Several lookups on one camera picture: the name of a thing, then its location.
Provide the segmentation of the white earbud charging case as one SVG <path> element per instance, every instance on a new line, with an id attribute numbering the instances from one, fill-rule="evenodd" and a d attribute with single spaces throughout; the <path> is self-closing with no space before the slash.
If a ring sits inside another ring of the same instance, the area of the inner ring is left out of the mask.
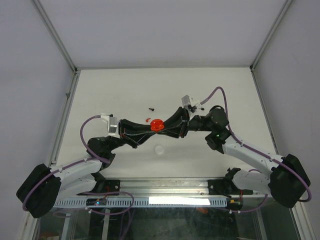
<path id="1" fill-rule="evenodd" d="M 165 149 L 162 145 L 156 145 L 154 147 L 154 153 L 158 156 L 162 155 L 165 152 Z"/>

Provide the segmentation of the red earbud charging case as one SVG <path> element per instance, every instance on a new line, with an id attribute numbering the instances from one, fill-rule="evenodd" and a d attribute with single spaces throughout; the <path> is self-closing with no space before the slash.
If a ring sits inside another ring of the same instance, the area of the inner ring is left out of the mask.
<path id="1" fill-rule="evenodd" d="M 159 132 L 165 128 L 164 122 L 161 119 L 153 119 L 150 122 L 150 130 L 153 132 Z"/>

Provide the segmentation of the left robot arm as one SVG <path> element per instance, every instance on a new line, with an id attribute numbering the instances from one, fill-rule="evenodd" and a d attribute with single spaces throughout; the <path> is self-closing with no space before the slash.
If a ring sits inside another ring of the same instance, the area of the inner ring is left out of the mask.
<path id="1" fill-rule="evenodd" d="M 84 139 L 85 126 L 94 119 L 107 125 L 106 137 Z M 150 137 L 160 132 L 154 123 L 150 125 L 118 121 L 112 115 L 94 115 L 80 127 L 80 139 L 87 150 L 88 157 L 65 165 L 49 167 L 37 165 L 16 192 L 22 209 L 35 219 L 47 214 L 57 202 L 77 195 L 118 196 L 114 182 L 108 183 L 101 174 L 115 158 L 113 150 L 129 145 L 136 149 Z"/>

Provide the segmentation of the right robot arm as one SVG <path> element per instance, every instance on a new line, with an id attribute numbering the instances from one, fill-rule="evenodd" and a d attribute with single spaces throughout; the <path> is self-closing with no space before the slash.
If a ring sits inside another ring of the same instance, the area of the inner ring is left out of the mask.
<path id="1" fill-rule="evenodd" d="M 205 116 L 197 115 L 180 107 L 166 121 L 152 120 L 151 130 L 157 134 L 177 134 L 183 138 L 189 131 L 208 132 L 207 145 L 253 167 L 253 171 L 232 168 L 224 176 L 223 187 L 230 194 L 238 190 L 252 190 L 271 196 L 286 208 L 293 208 L 298 202 L 309 202 L 312 198 L 311 182 L 299 159 L 288 154 L 281 156 L 258 149 L 241 140 L 229 125 L 225 109 L 215 105 Z"/>

